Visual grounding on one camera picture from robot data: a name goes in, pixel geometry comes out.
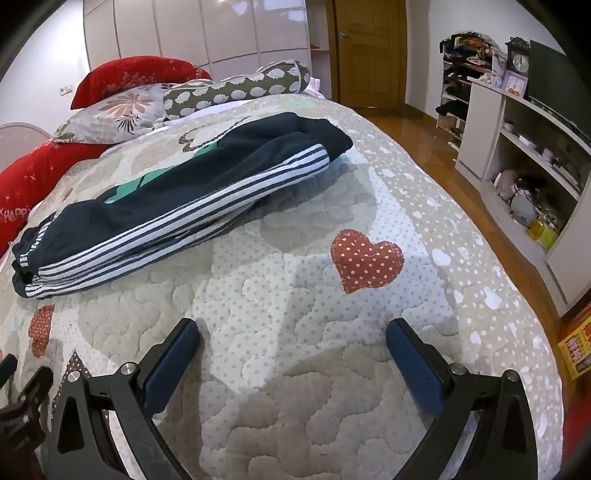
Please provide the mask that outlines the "navy striped pants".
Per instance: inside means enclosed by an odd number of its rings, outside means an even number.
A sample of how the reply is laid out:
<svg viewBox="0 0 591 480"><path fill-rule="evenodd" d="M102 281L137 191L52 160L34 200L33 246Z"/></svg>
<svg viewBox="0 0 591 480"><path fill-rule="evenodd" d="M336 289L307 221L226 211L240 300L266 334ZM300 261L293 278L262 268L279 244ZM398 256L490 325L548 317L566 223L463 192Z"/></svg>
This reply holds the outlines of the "navy striped pants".
<svg viewBox="0 0 591 480"><path fill-rule="evenodd" d="M221 233L260 199L315 177L353 141L280 113L232 127L175 166L73 203L26 230L12 284L25 299L101 285Z"/></svg>

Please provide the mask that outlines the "yellow printed box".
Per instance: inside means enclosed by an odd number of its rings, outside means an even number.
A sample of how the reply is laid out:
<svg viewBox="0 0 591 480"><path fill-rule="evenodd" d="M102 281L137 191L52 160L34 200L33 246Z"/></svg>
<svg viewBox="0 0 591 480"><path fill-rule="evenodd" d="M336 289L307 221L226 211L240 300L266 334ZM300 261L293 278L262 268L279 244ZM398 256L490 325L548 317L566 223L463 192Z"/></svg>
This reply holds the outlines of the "yellow printed box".
<svg viewBox="0 0 591 480"><path fill-rule="evenodd" d="M590 371L590 305L587 305L569 324L558 344L569 375L576 380Z"/></svg>

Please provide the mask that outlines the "heart pattern quilt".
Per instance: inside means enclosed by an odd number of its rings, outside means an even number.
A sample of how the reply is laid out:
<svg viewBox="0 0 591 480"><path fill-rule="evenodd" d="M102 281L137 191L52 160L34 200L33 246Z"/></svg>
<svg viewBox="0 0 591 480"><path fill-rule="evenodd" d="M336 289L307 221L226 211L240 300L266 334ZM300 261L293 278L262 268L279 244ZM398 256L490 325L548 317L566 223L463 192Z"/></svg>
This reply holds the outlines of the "heart pattern quilt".
<svg viewBox="0 0 591 480"><path fill-rule="evenodd" d="M111 373L188 317L204 341L156 423L193 478L390 479L429 425L386 346L401 317L474 373L518 372L552 478L564 413L542 325L453 198L345 107L270 97L160 129L72 167L29 222L280 112L328 119L353 147L214 239L82 293L22 299L2 262L1 350L18 360L2 402L40 366Z"/></svg>

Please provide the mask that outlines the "red long pillow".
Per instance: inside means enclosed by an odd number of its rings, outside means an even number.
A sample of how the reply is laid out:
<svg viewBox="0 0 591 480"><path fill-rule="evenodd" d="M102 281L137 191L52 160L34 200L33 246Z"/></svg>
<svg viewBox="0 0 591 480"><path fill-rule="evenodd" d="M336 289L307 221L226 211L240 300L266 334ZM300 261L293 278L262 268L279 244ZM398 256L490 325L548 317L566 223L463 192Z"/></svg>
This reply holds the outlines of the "red long pillow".
<svg viewBox="0 0 591 480"><path fill-rule="evenodd" d="M24 228L30 210L44 200L67 171L80 161L97 159L103 144L54 143L49 140L1 172L0 253L4 255Z"/></svg>

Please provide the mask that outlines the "white shelf unit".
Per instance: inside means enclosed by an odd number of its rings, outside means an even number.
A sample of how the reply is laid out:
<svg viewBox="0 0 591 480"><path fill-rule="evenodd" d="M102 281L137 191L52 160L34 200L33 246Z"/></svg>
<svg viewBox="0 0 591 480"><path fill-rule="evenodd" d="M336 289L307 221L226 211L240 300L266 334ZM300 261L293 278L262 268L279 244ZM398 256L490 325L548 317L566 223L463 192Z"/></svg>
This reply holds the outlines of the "white shelf unit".
<svg viewBox="0 0 591 480"><path fill-rule="evenodd" d="M590 290L590 147L547 111L471 86L457 170L536 268L559 314Z"/></svg>

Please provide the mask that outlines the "white round headboard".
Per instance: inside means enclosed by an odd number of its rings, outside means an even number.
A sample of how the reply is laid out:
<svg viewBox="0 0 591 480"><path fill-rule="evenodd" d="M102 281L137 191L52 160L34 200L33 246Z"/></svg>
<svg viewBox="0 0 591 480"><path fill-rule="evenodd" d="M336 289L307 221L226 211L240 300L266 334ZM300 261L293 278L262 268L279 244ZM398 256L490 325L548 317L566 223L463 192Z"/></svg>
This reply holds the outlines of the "white round headboard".
<svg viewBox="0 0 591 480"><path fill-rule="evenodd" d="M35 125L14 122L0 126L0 171L17 159L51 139L49 133Z"/></svg>

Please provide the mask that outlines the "grey floral pillow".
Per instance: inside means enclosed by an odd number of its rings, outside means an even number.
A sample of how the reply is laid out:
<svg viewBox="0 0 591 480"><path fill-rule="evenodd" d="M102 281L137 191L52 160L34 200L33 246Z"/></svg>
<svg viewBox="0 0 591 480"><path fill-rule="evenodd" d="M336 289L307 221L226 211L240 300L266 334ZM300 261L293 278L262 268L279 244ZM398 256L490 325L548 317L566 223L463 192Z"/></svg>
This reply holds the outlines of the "grey floral pillow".
<svg viewBox="0 0 591 480"><path fill-rule="evenodd" d="M170 83L156 83L116 93L81 109L56 130L56 143L114 145L151 132L163 123Z"/></svg>

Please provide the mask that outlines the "black television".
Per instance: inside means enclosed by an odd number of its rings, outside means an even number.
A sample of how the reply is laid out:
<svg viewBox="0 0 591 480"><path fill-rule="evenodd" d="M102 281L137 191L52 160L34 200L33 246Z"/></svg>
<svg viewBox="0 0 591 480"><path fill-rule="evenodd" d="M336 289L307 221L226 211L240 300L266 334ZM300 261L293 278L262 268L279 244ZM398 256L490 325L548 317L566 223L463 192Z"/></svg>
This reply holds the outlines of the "black television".
<svg viewBox="0 0 591 480"><path fill-rule="evenodd" d="M564 54L530 42L530 98L590 137L590 90Z"/></svg>

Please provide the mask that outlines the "red rear pillow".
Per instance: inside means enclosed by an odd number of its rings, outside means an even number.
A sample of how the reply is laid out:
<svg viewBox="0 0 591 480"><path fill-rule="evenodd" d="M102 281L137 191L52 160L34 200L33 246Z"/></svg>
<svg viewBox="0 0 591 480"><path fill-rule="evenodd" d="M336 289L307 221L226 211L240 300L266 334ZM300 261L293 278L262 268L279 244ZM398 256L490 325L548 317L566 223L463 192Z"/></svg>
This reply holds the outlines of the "red rear pillow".
<svg viewBox="0 0 591 480"><path fill-rule="evenodd" d="M211 80L204 68L159 56L132 56L108 61L91 70L78 85L70 109L89 107L109 96L156 83Z"/></svg>

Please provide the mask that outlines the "cluttered shoe rack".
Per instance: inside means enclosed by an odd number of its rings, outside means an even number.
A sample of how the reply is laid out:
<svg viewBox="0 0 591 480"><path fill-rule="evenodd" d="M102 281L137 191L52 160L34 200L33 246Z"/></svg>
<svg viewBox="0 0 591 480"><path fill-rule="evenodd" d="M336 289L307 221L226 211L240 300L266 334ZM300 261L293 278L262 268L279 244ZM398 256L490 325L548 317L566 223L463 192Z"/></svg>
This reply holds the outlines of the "cluttered shoe rack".
<svg viewBox="0 0 591 480"><path fill-rule="evenodd" d="M440 104L435 108L437 127L448 136L449 146L460 152L466 128L472 85L492 75L493 40L473 31L452 34L442 40L443 60Z"/></svg>

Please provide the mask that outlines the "dark mantel clock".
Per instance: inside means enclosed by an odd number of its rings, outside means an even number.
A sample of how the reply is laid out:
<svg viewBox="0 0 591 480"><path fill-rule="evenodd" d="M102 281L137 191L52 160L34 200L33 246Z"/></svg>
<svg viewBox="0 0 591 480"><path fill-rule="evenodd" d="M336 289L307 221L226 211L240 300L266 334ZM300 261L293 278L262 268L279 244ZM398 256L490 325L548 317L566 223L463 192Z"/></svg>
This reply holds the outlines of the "dark mantel clock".
<svg viewBox="0 0 591 480"><path fill-rule="evenodd" d="M511 37L506 43L508 50L507 68L524 77L529 76L530 42L521 37Z"/></svg>

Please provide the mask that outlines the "wooden door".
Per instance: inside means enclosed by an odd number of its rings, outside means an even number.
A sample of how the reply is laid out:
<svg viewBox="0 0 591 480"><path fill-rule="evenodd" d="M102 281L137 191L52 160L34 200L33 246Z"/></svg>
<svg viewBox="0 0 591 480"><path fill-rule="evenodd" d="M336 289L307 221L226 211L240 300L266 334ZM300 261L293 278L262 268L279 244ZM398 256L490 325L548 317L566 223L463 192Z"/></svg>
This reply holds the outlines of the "wooden door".
<svg viewBox="0 0 591 480"><path fill-rule="evenodd" d="M339 101L400 111L407 82L407 11L402 0L335 1Z"/></svg>

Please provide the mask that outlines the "olive sheep pattern bolster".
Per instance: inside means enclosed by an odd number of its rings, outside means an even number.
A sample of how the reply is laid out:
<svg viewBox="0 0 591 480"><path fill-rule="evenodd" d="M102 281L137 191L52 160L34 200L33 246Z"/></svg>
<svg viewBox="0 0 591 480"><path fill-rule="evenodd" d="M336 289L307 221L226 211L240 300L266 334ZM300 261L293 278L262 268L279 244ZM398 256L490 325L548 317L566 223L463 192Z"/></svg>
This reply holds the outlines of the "olive sheep pattern bolster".
<svg viewBox="0 0 591 480"><path fill-rule="evenodd" d="M307 66L294 59L276 61L252 74L221 81L194 79L168 89L163 96L165 120L176 120L212 106L264 96L300 94L311 81Z"/></svg>

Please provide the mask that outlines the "white wardrobe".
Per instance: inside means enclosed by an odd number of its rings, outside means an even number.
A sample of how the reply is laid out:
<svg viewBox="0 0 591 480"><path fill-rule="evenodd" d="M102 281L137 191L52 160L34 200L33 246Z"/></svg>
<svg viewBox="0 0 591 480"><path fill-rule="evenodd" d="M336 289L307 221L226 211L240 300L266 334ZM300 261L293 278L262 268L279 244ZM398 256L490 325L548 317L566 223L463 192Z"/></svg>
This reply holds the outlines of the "white wardrobe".
<svg viewBox="0 0 591 480"><path fill-rule="evenodd" d="M84 1L89 65L141 55L183 59L213 78L274 61L311 65L304 1Z"/></svg>

